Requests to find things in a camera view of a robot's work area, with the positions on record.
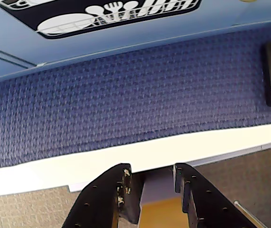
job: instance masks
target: carpeted floor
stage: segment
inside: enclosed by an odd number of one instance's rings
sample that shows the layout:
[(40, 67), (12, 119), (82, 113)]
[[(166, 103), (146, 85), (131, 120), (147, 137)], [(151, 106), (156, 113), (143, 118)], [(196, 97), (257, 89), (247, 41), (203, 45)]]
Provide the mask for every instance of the carpeted floor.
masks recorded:
[(271, 27), (81, 62), (0, 83), (0, 167), (182, 133), (271, 123)]
[[(271, 150), (197, 168), (271, 228)], [(78, 193), (66, 187), (0, 197), (0, 228), (59, 228)], [(119, 228), (136, 228), (121, 220)]]

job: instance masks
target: dish rack icon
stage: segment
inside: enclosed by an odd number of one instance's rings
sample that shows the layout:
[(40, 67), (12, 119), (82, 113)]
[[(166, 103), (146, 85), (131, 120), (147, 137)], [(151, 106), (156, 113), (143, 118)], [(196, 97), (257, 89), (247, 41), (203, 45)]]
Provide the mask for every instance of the dish rack icon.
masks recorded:
[(190, 10), (195, 8), (199, 0), (170, 0), (163, 4), (155, 4), (148, 7), (140, 7), (131, 10), (119, 11), (118, 13), (110, 13), (102, 16), (95, 16), (85, 20), (76, 20), (69, 23), (62, 23), (56, 26), (37, 29), (36, 32), (53, 37), (63, 35), (69, 32), (80, 31), (84, 29), (104, 26), (107, 24), (118, 23), (121, 21), (129, 21), (139, 18), (160, 15), (169, 12), (181, 10)]

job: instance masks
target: metal rod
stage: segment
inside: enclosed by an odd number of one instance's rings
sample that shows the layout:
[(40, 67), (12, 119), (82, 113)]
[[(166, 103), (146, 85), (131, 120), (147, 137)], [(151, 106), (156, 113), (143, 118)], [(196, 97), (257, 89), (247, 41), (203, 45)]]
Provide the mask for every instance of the metal rod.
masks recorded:
[(245, 209), (238, 201), (234, 201), (235, 207), (257, 228), (268, 228), (262, 222), (260, 222), (253, 214), (251, 214), (247, 209)]

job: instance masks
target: sign with dish icons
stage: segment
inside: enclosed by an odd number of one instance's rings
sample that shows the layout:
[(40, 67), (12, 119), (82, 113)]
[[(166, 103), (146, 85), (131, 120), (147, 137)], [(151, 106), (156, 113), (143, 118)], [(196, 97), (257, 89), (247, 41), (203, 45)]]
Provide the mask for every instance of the sign with dish icons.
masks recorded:
[(56, 39), (184, 14), (201, 0), (0, 0), (0, 7), (45, 38)]

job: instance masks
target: white illustration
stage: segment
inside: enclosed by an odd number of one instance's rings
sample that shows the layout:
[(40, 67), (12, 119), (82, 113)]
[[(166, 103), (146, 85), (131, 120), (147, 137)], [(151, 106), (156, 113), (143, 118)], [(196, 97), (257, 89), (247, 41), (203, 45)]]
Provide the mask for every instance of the white illustration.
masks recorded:
[(93, 15), (98, 15), (108, 23), (111, 22), (111, 18), (104, 14), (105, 9), (101, 6), (89, 6), (85, 9), (85, 11)]
[(65, 14), (49, 18), (40, 23), (36, 32), (42, 32), (47, 36), (58, 36), (68, 32), (103, 26), (106, 24), (127, 21), (136, 18), (149, 17), (151, 15), (175, 12), (191, 9), (199, 0), (145, 0), (143, 6), (138, 1), (129, 1), (123, 4), (114, 1), (102, 6), (92, 5), (85, 8), (87, 13)]
[(49, 18), (40, 23), (37, 29), (46, 34), (62, 34), (84, 29), (95, 22), (92, 15), (86, 13), (71, 13)]
[(26, 8), (44, 4), (56, 0), (17, 0), (15, 2), (7, 3), (5, 0), (0, 0), (0, 5), (7, 7), (10, 10), (24, 10)]
[(126, 2), (123, 6), (123, 8), (125, 9), (125, 13), (124, 13), (124, 16), (121, 18), (121, 20), (126, 20), (126, 19), (129, 19), (130, 18), (130, 11), (132, 9), (134, 9), (135, 7), (138, 6), (138, 2), (137, 1), (129, 1), (129, 2)]
[(113, 13), (114, 21), (120, 21), (120, 17), (118, 16), (118, 11), (123, 7), (123, 3), (121, 1), (111, 2), (106, 4), (104, 8)]

